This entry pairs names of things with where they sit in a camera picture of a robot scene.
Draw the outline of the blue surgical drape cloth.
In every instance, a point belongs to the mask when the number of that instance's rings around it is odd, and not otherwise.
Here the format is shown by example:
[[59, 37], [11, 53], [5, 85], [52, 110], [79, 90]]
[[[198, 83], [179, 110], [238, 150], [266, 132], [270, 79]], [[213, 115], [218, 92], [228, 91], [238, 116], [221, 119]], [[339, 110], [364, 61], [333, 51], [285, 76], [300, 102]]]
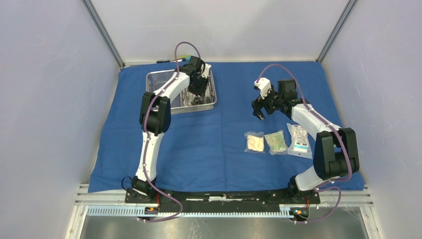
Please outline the blue surgical drape cloth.
[[[158, 188], [181, 192], [260, 191], [285, 188], [292, 176], [312, 166], [311, 159], [245, 151], [245, 133], [287, 131], [290, 120], [275, 112], [259, 120], [251, 102], [259, 96], [254, 80], [263, 74], [273, 84], [295, 77], [312, 106], [340, 124], [326, 74], [319, 62], [213, 62], [217, 102], [211, 110], [172, 115], [157, 160]], [[130, 187], [139, 166], [141, 101], [147, 74], [174, 70], [174, 63], [122, 69], [100, 137], [89, 192]]]

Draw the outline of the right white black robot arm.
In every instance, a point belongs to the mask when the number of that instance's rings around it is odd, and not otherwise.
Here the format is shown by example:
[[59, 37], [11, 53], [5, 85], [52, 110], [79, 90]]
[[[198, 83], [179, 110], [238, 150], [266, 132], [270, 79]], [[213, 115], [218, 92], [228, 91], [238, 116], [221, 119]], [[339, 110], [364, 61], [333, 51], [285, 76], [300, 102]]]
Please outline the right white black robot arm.
[[322, 186], [348, 181], [359, 171], [355, 131], [341, 128], [318, 113], [303, 97], [296, 80], [278, 81], [275, 90], [270, 80], [260, 78], [254, 82], [254, 89], [260, 93], [251, 103], [254, 116], [264, 120], [265, 114], [280, 111], [315, 140], [312, 166], [293, 176], [285, 189], [291, 202], [300, 203]]

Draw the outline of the white blue box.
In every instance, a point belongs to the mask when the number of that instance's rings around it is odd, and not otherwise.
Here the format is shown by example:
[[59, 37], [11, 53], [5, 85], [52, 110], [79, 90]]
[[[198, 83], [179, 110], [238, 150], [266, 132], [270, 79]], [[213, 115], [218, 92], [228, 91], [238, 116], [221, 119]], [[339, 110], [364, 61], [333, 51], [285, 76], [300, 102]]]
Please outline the white blue box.
[[287, 124], [291, 135], [291, 144], [288, 147], [288, 154], [303, 158], [312, 159], [312, 150], [310, 147], [308, 132], [298, 124]]

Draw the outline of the wire mesh steel basket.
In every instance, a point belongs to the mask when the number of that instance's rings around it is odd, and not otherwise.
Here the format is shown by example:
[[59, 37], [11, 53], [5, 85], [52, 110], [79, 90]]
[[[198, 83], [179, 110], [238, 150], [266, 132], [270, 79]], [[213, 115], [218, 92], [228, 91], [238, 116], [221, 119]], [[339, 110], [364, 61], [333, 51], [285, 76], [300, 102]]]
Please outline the wire mesh steel basket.
[[[146, 75], [146, 91], [154, 92], [171, 80], [175, 70], [150, 72]], [[184, 114], [213, 109], [217, 102], [212, 67], [209, 67], [209, 83], [203, 98], [196, 96], [187, 89], [175, 96], [171, 103], [171, 114]]]

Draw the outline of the green printed packet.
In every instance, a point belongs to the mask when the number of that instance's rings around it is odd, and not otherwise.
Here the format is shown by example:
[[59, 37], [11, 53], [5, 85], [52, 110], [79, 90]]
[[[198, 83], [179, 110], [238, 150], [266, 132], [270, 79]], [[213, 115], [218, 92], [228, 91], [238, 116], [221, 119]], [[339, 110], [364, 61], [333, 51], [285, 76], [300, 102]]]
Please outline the green printed packet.
[[270, 147], [269, 153], [271, 155], [285, 155], [288, 153], [288, 147], [285, 142], [283, 130], [265, 134], [264, 138]]

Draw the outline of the steel surgical scissors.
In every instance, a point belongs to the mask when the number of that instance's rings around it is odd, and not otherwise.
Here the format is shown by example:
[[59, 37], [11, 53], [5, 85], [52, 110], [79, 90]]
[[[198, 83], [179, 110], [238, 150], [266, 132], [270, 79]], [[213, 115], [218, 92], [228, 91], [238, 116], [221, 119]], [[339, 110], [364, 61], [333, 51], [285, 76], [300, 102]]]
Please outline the steel surgical scissors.
[[194, 95], [192, 93], [187, 93], [187, 106], [198, 106], [202, 104], [202, 98], [204, 95]]

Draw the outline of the beige gauze packet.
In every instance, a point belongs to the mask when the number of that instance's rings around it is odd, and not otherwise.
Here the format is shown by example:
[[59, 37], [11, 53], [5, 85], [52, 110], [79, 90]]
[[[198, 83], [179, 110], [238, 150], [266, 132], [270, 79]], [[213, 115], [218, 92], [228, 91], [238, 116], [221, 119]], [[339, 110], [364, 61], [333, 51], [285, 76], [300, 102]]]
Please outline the beige gauze packet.
[[249, 131], [244, 134], [246, 139], [245, 152], [265, 153], [264, 133]]

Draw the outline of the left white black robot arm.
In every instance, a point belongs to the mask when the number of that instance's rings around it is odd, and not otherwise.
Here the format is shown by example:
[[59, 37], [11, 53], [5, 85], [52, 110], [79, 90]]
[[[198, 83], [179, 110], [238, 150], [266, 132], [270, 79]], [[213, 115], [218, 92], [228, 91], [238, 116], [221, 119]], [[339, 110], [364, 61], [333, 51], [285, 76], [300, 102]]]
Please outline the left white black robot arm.
[[182, 91], [204, 97], [211, 78], [211, 65], [199, 57], [174, 70], [171, 78], [153, 92], [142, 97], [139, 122], [142, 128], [140, 162], [131, 180], [132, 189], [145, 203], [156, 198], [156, 164], [161, 141], [171, 124], [171, 103]]

